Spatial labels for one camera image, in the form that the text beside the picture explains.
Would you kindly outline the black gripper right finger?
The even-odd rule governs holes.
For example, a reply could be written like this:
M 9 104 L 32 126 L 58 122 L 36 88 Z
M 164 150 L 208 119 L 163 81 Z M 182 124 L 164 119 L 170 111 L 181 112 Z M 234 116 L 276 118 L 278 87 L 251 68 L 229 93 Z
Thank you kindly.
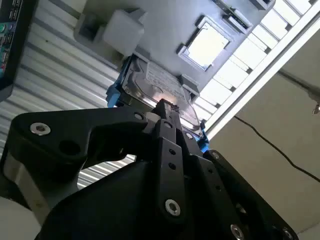
M 297 234 L 217 151 L 201 152 L 173 108 L 176 240 L 295 240 Z

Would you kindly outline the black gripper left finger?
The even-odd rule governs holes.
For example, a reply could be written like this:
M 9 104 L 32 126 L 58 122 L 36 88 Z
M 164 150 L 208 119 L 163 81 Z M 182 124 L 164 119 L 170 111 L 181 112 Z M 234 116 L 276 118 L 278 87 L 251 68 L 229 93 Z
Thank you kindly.
M 175 160 L 174 107 L 24 113 L 11 123 L 4 176 L 40 224 L 61 201 L 135 162 Z

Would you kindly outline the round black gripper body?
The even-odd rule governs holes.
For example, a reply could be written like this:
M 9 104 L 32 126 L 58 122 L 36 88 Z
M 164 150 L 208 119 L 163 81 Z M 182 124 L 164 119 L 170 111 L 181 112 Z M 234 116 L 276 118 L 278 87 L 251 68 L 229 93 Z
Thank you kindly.
M 39 240 L 215 240 L 217 220 L 181 162 L 134 162 L 68 196 Z

